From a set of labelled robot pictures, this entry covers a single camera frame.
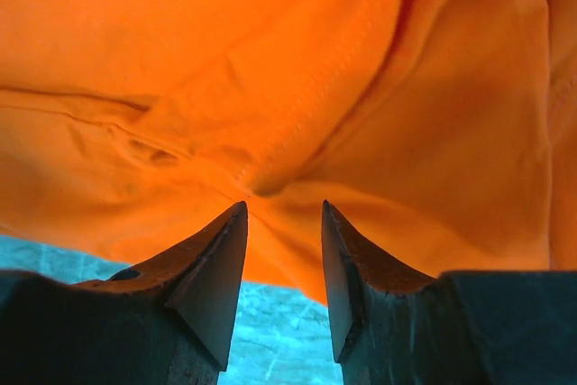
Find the orange t-shirt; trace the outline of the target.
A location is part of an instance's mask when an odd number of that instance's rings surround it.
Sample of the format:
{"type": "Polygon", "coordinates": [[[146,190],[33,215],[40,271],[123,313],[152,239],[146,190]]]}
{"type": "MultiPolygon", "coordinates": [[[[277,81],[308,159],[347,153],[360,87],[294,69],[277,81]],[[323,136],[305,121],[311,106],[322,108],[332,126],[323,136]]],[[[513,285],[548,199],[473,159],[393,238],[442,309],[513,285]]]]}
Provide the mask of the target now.
{"type": "Polygon", "coordinates": [[[335,204],[432,276],[576,265],[576,0],[1,0],[1,231],[138,262],[237,201],[325,300],[335,204]]]}

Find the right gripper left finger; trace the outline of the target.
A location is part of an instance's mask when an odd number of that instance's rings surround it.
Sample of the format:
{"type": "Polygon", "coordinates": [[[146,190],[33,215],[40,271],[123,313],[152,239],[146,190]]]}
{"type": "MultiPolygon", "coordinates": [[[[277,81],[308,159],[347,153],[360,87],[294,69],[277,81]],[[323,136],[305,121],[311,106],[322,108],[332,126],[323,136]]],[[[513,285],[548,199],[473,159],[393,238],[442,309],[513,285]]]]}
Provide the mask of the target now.
{"type": "Polygon", "coordinates": [[[237,203],[108,280],[1,273],[4,384],[215,384],[227,369],[248,236],[237,203]]]}

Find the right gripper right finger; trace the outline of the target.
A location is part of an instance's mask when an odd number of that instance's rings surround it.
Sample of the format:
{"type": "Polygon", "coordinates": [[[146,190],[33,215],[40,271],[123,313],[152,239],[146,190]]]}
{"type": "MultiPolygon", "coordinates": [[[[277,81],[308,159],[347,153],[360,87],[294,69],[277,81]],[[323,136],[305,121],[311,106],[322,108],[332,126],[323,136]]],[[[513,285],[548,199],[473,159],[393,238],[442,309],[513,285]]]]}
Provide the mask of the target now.
{"type": "Polygon", "coordinates": [[[322,209],[334,360],[346,384],[573,384],[572,271],[431,278],[322,209]]]}

